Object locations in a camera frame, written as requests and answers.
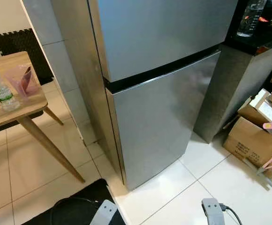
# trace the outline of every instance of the refrigerator door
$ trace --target refrigerator door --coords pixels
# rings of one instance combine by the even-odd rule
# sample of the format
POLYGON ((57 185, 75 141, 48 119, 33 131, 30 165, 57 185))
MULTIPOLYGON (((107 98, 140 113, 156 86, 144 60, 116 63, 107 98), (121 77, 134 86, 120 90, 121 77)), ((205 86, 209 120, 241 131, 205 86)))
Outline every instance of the refrigerator door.
POLYGON ((184 152, 219 57, 112 94, 108 103, 125 184, 134 189, 184 152))
POLYGON ((104 77, 121 80, 223 42, 236 4, 237 0, 89 0, 104 77))

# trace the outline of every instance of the refrigerator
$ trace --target refrigerator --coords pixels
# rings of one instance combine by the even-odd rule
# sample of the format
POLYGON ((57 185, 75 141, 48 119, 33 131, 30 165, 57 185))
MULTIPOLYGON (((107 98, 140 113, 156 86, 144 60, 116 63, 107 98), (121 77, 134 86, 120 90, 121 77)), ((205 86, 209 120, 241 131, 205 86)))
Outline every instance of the refrigerator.
POLYGON ((51 2, 99 144, 132 190, 185 153, 237 0, 51 2))

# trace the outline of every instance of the black mat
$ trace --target black mat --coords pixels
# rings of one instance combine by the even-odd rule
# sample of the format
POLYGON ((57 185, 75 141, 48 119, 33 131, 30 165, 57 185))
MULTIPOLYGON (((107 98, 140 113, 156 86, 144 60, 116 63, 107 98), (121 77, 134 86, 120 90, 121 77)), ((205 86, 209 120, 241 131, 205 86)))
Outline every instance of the black mat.
MULTIPOLYGON (((105 199, 112 202, 113 199, 108 191, 107 182, 104 179, 99 179, 81 191, 72 195, 72 197, 86 198, 91 201, 98 201, 97 205, 87 201, 79 201, 72 198, 65 200, 55 206, 53 209, 53 225, 88 225, 94 217, 97 208, 105 199)), ((51 225, 50 224, 51 208, 39 214, 24 225, 51 225)), ((114 214, 110 225, 125 225, 119 211, 114 214)))
POLYGON ((27 51, 41 85, 53 80, 53 74, 46 62, 32 29, 0 34, 0 54, 27 51))

